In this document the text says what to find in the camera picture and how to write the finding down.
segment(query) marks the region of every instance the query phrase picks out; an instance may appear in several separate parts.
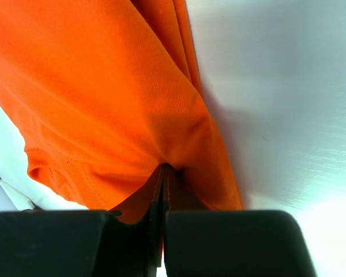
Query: orange shirt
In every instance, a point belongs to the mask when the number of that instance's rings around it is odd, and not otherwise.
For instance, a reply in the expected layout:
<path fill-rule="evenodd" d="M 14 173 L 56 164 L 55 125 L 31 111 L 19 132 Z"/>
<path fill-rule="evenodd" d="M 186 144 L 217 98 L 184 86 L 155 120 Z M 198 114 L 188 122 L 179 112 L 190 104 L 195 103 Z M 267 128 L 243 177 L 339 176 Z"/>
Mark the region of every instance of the orange shirt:
<path fill-rule="evenodd" d="M 0 0 L 0 105 L 68 200 L 110 209 L 169 163 L 209 208 L 242 206 L 183 0 Z"/>

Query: orange cloth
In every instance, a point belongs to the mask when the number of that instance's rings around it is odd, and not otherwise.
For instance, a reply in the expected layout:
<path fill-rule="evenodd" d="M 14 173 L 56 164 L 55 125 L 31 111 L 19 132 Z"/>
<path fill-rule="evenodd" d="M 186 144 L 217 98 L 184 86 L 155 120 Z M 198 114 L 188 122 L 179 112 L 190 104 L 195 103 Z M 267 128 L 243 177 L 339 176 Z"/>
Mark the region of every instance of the orange cloth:
<path fill-rule="evenodd" d="M 242 206 L 183 0 L 0 0 L 0 105 L 68 200 L 112 208 L 169 163 L 209 208 Z"/>

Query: black object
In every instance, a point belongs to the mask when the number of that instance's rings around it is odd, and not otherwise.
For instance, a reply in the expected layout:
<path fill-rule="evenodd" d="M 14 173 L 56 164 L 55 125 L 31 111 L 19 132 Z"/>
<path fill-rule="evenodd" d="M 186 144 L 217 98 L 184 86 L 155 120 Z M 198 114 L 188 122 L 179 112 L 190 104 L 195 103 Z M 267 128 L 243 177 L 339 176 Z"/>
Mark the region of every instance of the black object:
<path fill-rule="evenodd" d="M 172 167 L 110 211 L 0 213 L 0 277 L 315 276 L 295 220 L 208 211 Z"/>

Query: wrinkled fabric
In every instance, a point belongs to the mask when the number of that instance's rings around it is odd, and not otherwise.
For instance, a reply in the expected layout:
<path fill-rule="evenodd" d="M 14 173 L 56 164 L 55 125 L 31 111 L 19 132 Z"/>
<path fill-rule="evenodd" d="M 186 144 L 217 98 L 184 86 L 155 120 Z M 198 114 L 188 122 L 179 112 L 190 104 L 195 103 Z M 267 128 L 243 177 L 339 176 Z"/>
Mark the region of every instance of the wrinkled fabric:
<path fill-rule="evenodd" d="M 184 1 L 0 0 L 0 106 L 67 200 L 110 209 L 169 163 L 210 209 L 242 207 Z"/>

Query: garment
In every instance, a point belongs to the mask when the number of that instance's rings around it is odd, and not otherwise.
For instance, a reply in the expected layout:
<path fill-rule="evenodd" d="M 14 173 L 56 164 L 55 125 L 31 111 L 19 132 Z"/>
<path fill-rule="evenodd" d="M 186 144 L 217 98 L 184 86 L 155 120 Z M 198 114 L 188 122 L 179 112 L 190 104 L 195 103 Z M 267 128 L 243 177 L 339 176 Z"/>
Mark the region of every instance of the garment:
<path fill-rule="evenodd" d="M 0 106 L 68 200 L 110 209 L 169 163 L 209 208 L 242 207 L 184 1 L 0 1 Z"/>

